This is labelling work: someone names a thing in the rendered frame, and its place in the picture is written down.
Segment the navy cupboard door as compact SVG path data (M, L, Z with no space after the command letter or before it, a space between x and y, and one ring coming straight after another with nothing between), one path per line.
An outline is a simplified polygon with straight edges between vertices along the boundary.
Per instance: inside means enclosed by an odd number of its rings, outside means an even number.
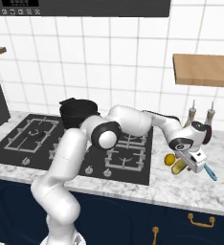
M34 200L30 187L0 180L0 242L40 245L48 234L46 212Z
M76 221L86 245L152 245L154 226L159 228L160 212L152 206L117 198L74 192L80 203Z

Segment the black range hood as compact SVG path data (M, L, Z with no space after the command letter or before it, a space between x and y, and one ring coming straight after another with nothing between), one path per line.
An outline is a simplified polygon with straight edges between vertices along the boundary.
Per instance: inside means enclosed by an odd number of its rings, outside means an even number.
M0 16L168 17L171 0L0 0Z

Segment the teal spatula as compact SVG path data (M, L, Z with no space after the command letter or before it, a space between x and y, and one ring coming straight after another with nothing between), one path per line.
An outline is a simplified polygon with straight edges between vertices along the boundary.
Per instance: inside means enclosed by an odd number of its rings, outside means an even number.
M209 174L209 176L214 180L217 181L217 177L214 174L214 172L208 167L207 164L204 165L204 169L207 171L207 173Z

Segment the yellow lemon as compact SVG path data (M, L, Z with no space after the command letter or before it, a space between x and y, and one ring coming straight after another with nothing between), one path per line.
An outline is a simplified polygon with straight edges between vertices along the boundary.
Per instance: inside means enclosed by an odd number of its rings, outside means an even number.
M175 163L175 155L170 153L170 154L167 154L166 157L165 157L165 160L164 160L164 163L166 166L171 166Z

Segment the black gas hob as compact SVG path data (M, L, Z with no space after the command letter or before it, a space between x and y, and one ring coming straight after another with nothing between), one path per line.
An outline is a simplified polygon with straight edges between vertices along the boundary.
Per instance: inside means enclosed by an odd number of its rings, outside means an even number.
M60 117L30 114L0 142L0 164L47 170L64 132ZM123 133L116 146L107 151L90 146L79 174L147 186L152 135L152 131L142 137ZM25 157L31 159L27 166L22 165ZM88 166L93 168L90 175L85 173ZM103 172L108 168L112 175L105 177Z

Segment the navy drawer front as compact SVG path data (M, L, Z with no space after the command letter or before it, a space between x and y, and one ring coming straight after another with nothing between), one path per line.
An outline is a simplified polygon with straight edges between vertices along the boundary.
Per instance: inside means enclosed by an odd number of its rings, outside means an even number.
M210 239L224 238L224 216L166 208L166 222L176 234L189 234Z

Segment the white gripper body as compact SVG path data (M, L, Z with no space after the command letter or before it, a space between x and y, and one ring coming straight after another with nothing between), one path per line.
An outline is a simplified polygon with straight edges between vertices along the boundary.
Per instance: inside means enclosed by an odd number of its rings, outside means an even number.
M191 152L189 150L176 151L175 154L195 173L199 173L203 170L207 160L207 156L202 149L199 149L196 152Z

